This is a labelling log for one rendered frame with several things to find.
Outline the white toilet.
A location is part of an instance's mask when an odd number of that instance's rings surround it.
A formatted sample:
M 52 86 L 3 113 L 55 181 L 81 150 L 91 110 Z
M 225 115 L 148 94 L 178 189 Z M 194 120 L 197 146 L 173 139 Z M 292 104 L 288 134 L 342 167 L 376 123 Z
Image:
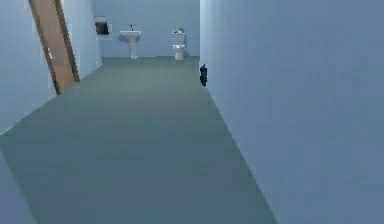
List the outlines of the white toilet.
M 176 60 L 184 59 L 184 51 L 185 51 L 185 37 L 184 33 L 173 33 L 172 41 L 173 41 L 173 50 L 175 52 Z

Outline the brown wooden room door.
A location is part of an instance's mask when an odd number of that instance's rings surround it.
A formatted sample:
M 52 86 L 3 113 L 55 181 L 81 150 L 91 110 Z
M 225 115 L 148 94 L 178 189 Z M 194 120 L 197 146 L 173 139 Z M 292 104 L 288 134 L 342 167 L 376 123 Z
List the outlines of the brown wooden room door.
M 61 0 L 28 0 L 57 95 L 80 81 Z M 48 48 L 54 59 L 50 59 Z

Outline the white pedestal sink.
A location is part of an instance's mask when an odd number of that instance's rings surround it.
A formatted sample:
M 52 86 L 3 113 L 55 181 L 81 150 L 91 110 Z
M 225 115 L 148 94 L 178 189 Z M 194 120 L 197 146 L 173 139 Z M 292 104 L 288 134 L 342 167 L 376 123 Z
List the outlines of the white pedestal sink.
M 130 58 L 137 59 L 137 38 L 141 35 L 140 31 L 137 30 L 129 30 L 129 31 L 121 31 L 120 34 L 129 39 L 130 42 Z

